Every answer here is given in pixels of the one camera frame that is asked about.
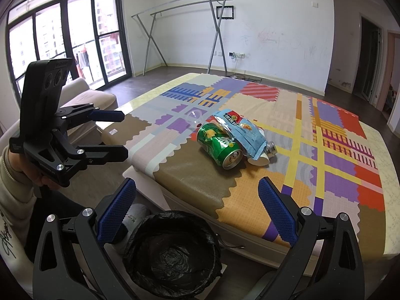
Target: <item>colorful mattress cover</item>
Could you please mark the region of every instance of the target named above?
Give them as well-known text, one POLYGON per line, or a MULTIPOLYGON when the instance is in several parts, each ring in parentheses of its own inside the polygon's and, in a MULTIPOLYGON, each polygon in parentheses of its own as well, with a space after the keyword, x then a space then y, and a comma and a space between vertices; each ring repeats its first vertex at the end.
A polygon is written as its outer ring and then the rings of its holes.
POLYGON ((393 207, 393 202, 399 205, 397 175, 380 134, 355 114, 289 90, 194 73, 121 110, 126 114, 122 123, 98 123, 103 140, 125 145, 135 168, 218 221, 289 245, 281 240, 258 197, 259 179, 268 176, 281 193, 318 215, 346 212, 364 260, 399 252, 400 213, 393 207), (197 143, 198 129, 188 114, 199 110, 210 122, 213 112, 225 108, 264 130, 277 146, 274 161, 257 167, 243 160, 230 170, 214 163, 197 143), (385 198, 392 202, 390 222, 385 198))

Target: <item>metal rack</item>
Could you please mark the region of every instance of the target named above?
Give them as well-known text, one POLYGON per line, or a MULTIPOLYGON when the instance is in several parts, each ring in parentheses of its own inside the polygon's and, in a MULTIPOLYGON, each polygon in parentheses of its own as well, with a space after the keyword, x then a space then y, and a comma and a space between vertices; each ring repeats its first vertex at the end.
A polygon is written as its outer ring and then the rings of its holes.
POLYGON ((222 14, 224 11, 224 7, 225 7, 225 3, 226 1, 231 1, 231 0, 204 0, 204 1, 197 1, 197 2, 191 2, 191 3, 186 3, 186 4, 181 4, 181 5, 177 5, 177 6, 172 6, 170 8, 166 8, 163 10, 158 10, 156 12, 153 12, 150 14, 150 16, 153 16, 153 22, 151 23, 151 29, 150 29, 150 33, 147 31, 145 25, 143 24, 141 18, 139 17, 140 14, 143 14, 145 12, 148 12, 150 10, 159 8, 161 6, 165 6, 167 4, 171 4, 177 1, 182 1, 182 0, 172 0, 169 2, 165 2, 162 4, 159 4, 157 6, 153 6, 152 8, 148 8, 146 10, 143 10, 141 12, 138 12, 136 14, 134 14, 133 16, 131 16, 132 18, 137 18, 137 20, 139 21, 141 27, 143 28, 144 32, 146 33, 147 37, 148 37, 148 41, 147 41, 147 49, 146 49, 146 56, 145 56, 145 60, 144 60, 144 69, 143 69, 143 75, 145 75, 146 72, 146 66, 147 66, 147 58, 149 56, 149 47, 150 47, 150 41, 153 41, 159 55, 161 56, 165 66, 168 66, 167 62, 165 61, 165 58, 163 56, 163 54, 161 53, 154 37, 153 37, 153 28, 154 28, 154 23, 156 21, 156 16, 157 14, 160 14, 162 12, 168 11, 168 10, 173 10, 176 8, 181 8, 181 7, 186 7, 186 6, 192 6, 194 4, 203 4, 203 3, 209 3, 209 6, 211 8, 211 14, 212 14, 212 19, 214 21, 214 26, 215 26, 215 36, 214 36, 214 41, 213 41, 213 45, 212 45, 212 49, 211 49, 211 55, 209 57, 209 63, 208 63, 208 68, 207 68, 207 73, 210 73, 210 69, 211 69, 211 63, 213 61, 213 55, 214 55, 214 51, 215 51, 215 45, 217 44, 217 38, 219 37, 219 43, 221 45, 221 52, 222 52, 222 58, 223 58, 223 66, 225 68, 225 74, 227 73, 227 62, 225 60, 225 52, 224 52, 224 46, 223 46, 223 39, 221 37, 221 31, 220 31, 220 25, 221 25, 221 20, 222 20, 222 14), (218 2, 221 3, 222 2, 222 7, 221 7, 221 16, 219 17, 219 20, 217 22, 217 18, 215 17, 215 11, 214 11, 214 7, 213 7, 213 2, 218 2))

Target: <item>red label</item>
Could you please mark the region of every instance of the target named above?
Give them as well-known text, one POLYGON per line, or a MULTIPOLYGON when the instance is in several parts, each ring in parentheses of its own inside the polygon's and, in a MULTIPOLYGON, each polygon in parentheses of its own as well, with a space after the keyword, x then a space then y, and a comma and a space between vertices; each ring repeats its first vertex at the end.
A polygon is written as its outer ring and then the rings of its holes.
POLYGON ((226 113, 224 115, 224 117, 233 125, 239 125, 239 123, 241 122, 241 120, 243 118, 242 116, 240 116, 237 112, 235 112, 233 110, 226 113))

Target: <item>beige sofa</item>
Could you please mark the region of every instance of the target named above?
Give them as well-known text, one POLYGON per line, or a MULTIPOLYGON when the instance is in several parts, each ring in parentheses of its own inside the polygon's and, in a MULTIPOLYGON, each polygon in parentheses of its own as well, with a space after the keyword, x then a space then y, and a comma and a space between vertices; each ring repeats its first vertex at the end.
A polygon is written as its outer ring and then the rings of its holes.
MULTIPOLYGON (((79 104, 93 103, 95 107, 101 110, 114 110, 118 107, 117 97, 112 93, 104 91, 91 90, 82 78, 78 78, 69 84, 66 84, 61 91, 59 107, 72 106, 79 104)), ((9 138, 19 128, 19 121, 14 123, 3 136, 0 137, 0 150, 3 150, 9 144, 9 138)), ((90 133, 96 132, 94 122, 87 122, 74 127, 68 131, 68 140, 71 144, 77 145, 80 140, 87 137, 90 133)))

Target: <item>blue snack bag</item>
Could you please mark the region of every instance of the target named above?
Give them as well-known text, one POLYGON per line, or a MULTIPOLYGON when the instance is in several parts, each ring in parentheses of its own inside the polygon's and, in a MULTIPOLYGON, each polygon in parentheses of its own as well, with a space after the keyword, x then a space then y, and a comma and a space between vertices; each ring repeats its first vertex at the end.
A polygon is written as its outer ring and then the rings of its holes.
POLYGON ((231 109, 213 113, 215 119, 234 137, 254 160, 258 160, 267 146, 259 128, 231 109))

